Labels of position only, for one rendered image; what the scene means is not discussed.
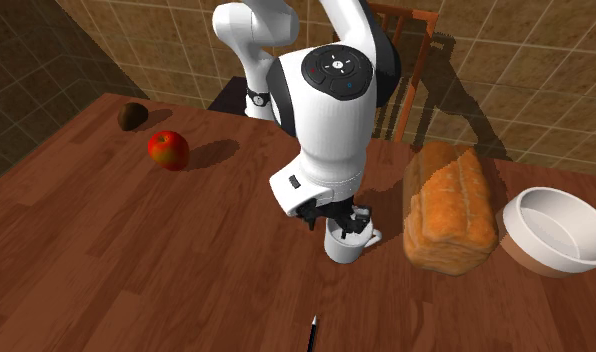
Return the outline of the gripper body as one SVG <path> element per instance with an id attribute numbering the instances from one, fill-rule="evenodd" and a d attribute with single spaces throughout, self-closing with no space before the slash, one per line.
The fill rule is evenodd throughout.
<path id="1" fill-rule="evenodd" d="M 307 217 L 325 217 L 334 219 L 351 212 L 354 197 L 351 196 L 343 201 L 331 202 L 326 205 L 317 206 L 316 199 L 312 198 L 296 208 L 298 218 L 305 221 Z"/>

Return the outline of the white mug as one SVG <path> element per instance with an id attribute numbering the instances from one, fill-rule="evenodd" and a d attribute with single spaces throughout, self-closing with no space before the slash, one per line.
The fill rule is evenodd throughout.
<path id="1" fill-rule="evenodd" d="M 382 233 L 369 221 L 361 233 L 347 233 L 342 237 L 343 229 L 333 220 L 326 220 L 324 250 L 331 260 L 340 264 L 349 264 L 358 259 L 364 248 L 382 239 Z"/>

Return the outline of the loaf of bread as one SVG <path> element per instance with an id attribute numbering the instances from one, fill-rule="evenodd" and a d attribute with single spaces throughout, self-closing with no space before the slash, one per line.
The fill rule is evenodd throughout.
<path id="1" fill-rule="evenodd" d="M 484 263 L 498 244 L 491 191 L 475 150 L 433 141 L 403 177 L 403 243 L 416 267 L 450 276 Z"/>

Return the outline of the black pen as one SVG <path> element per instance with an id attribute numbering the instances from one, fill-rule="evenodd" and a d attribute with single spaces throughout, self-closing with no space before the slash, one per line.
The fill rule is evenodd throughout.
<path id="1" fill-rule="evenodd" d="M 306 352 L 314 352 L 315 340 L 317 335 L 317 315 L 314 315 L 310 326 L 309 340 Z"/>

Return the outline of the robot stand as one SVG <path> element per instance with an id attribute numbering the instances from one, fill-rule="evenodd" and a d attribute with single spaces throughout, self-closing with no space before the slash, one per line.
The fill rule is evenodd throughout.
<path id="1" fill-rule="evenodd" d="M 247 81 L 245 77 L 232 77 L 208 110 L 245 116 Z"/>

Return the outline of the red apple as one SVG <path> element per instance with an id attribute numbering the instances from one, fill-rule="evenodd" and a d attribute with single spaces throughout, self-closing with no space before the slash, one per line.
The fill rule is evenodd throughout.
<path id="1" fill-rule="evenodd" d="M 147 149 L 151 159 L 167 170 L 180 171 L 189 162 L 189 145 L 183 136 L 174 131 L 155 133 Z"/>

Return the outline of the orange wooden chair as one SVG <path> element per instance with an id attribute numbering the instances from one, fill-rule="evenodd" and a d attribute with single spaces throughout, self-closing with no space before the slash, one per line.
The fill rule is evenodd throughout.
<path id="1" fill-rule="evenodd" d="M 400 40 L 404 35 L 406 23 L 420 22 L 423 24 L 423 31 L 416 33 L 416 36 L 422 35 L 421 41 L 415 41 L 410 48 L 406 49 L 405 53 L 400 55 L 402 77 L 399 79 L 393 97 L 384 107 L 377 109 L 375 117 L 372 137 L 398 142 L 403 139 L 412 112 L 425 61 L 433 42 L 439 14 L 433 11 L 373 2 L 370 2 L 369 6 L 375 16 L 376 23 L 385 33 L 389 32 L 391 23 L 395 24 L 391 42 L 399 51 L 404 50 Z"/>

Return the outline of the white and brown bowl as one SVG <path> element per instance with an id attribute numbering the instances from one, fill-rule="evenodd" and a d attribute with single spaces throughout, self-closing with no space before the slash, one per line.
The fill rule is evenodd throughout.
<path id="1" fill-rule="evenodd" d="M 596 268 L 596 209 L 570 193 L 528 188 L 496 221 L 501 248 L 534 273 L 562 278 Z"/>

